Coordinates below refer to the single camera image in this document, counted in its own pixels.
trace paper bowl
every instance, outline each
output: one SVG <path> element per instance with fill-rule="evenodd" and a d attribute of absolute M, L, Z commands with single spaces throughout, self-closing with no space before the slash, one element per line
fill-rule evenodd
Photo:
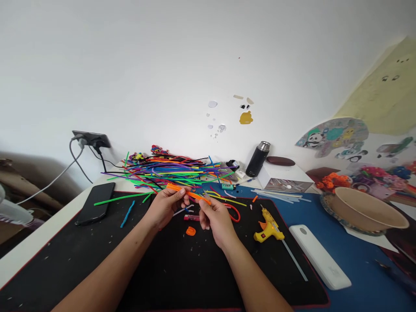
<path fill-rule="evenodd" d="M 353 188 L 336 188 L 331 208 L 341 218 L 364 231 L 409 227 L 408 220 L 396 209 Z"/>

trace forearm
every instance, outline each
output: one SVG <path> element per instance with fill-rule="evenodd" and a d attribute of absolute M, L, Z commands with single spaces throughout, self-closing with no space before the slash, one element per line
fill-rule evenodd
<path fill-rule="evenodd" d="M 223 249 L 247 312 L 293 311 L 237 238 Z"/>
<path fill-rule="evenodd" d="M 157 232 L 157 227 L 147 222 L 145 216 L 53 312 L 115 311 L 132 274 Z"/>

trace thermos bottle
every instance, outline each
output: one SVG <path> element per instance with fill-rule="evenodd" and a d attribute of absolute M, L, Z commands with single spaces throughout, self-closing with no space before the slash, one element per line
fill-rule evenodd
<path fill-rule="evenodd" d="M 266 160 L 269 150 L 270 143 L 266 141 L 261 141 L 260 144 L 256 147 L 256 150 L 254 151 L 246 170 L 246 174 L 249 177 L 257 177 L 261 167 L 263 167 L 263 162 Z"/>

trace wall socket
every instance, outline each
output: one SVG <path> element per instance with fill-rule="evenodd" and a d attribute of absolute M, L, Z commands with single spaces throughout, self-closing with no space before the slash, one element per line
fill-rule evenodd
<path fill-rule="evenodd" d="M 105 135 L 105 134 L 94 133 L 94 132 L 75 131 L 75 130 L 73 130 L 72 133 L 74 134 L 74 136 L 76 136 L 77 134 L 82 134 L 84 136 L 84 138 L 87 140 L 87 145 L 92 146 L 94 141 L 101 140 L 101 141 L 103 141 L 103 144 L 102 144 L 101 147 L 111 148 L 110 141 L 108 140 L 107 135 Z"/>

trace person's left hand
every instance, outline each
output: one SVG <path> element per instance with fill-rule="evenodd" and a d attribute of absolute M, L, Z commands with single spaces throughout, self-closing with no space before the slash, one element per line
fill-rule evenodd
<path fill-rule="evenodd" d="M 159 229 L 164 228 L 179 207 L 189 206 L 189 197 L 186 192 L 190 191 L 189 186 L 181 186 L 179 192 L 169 188 L 160 191 L 143 218 Z"/>

